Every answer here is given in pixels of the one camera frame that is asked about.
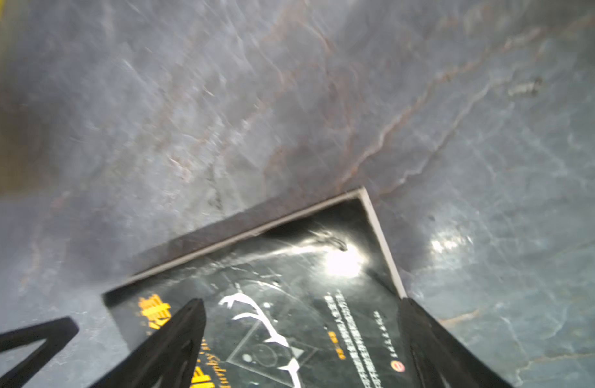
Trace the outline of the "black book yellow title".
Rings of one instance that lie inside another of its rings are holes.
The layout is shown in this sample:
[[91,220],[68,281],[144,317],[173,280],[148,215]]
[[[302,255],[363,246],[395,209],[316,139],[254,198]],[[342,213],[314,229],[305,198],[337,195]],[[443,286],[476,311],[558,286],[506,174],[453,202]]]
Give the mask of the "black book yellow title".
[[135,349],[200,299],[193,387],[412,387],[397,321],[405,294],[356,189],[145,271],[103,300]]

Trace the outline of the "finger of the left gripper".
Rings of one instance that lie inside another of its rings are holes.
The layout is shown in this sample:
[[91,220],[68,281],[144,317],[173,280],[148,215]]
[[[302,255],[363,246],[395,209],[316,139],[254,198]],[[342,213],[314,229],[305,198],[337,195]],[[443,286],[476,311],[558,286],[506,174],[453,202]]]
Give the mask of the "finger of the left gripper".
[[38,347],[0,377],[0,388],[24,387],[77,333],[79,326],[70,317],[1,333],[0,353],[32,344]]

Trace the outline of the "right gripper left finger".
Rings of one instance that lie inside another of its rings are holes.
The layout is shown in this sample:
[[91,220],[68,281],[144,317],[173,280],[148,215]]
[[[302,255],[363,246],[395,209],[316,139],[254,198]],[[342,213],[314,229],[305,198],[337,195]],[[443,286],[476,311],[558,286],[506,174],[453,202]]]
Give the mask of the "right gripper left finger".
[[192,299],[93,387],[189,387],[206,326],[204,302]]

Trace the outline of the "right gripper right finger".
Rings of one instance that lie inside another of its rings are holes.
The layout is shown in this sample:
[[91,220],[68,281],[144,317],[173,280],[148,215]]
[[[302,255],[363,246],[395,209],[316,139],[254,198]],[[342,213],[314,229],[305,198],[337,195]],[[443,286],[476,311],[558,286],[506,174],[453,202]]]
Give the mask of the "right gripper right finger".
[[399,301],[399,332],[414,387],[510,387],[411,298]]

